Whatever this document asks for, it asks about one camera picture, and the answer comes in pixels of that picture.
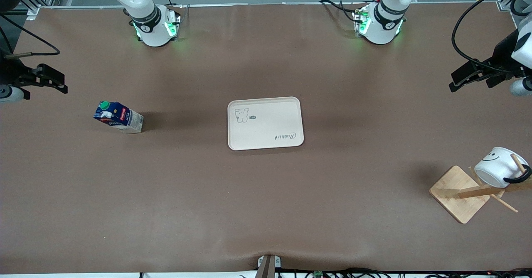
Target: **green cap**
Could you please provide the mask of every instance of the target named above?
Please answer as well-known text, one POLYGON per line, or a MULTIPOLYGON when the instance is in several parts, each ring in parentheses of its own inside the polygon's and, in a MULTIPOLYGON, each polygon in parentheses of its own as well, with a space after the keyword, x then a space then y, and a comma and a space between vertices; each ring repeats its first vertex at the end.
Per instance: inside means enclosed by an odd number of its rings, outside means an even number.
POLYGON ((110 105, 111 105, 110 102, 108 102, 108 101, 102 101, 102 102, 100 103, 100 109, 105 110, 105 109, 107 109, 110 105))

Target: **smiley face on mug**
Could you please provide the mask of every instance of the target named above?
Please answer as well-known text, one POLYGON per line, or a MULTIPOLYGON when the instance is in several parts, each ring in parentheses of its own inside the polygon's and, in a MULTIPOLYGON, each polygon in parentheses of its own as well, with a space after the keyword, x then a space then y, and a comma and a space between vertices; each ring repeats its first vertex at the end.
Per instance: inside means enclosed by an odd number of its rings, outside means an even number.
POLYGON ((498 156, 498 155, 495 156, 494 153, 488 153, 488 155, 486 155, 486 157, 484 157, 482 160, 483 161, 492 161, 492 160, 496 160, 498 158, 500 158, 500 156, 498 156))

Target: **wooden mug tree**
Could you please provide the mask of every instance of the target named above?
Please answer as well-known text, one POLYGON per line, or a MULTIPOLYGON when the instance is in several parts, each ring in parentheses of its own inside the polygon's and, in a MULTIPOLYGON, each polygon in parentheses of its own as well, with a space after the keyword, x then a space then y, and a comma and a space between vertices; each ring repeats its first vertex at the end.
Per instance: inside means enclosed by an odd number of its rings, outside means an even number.
MULTIPOLYGON (((513 161, 521 170, 525 168, 511 154, 513 161)), ((515 208, 504 202, 500 197, 506 192, 532 189, 532 179, 522 183, 510 184, 503 189, 485 185, 477 176, 473 168, 469 167, 471 176, 460 167, 451 167, 429 190, 431 195, 460 223, 467 223, 490 198, 494 198, 508 209, 517 212, 515 208)))

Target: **white mug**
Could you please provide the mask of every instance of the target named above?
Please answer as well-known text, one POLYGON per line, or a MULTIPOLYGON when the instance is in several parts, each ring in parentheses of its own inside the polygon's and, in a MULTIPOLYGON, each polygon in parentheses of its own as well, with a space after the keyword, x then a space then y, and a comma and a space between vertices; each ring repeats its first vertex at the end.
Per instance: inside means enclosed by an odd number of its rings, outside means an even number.
POLYGON ((486 157, 475 166, 475 173, 488 185, 504 188, 510 183, 520 183, 530 177, 530 168, 527 161, 517 153, 502 148, 494 147, 486 157), (517 159, 525 168, 525 173, 513 161, 511 154, 515 154, 517 159))

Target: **blue and white carton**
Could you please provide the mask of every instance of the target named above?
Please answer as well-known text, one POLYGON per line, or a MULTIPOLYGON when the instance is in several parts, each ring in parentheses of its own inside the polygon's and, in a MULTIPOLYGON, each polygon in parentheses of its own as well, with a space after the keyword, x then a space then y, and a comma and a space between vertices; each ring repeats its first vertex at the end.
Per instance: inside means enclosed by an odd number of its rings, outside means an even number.
POLYGON ((140 133, 144 122, 141 114, 117 101, 101 101, 94 113, 94 119, 117 128, 124 134, 140 133))

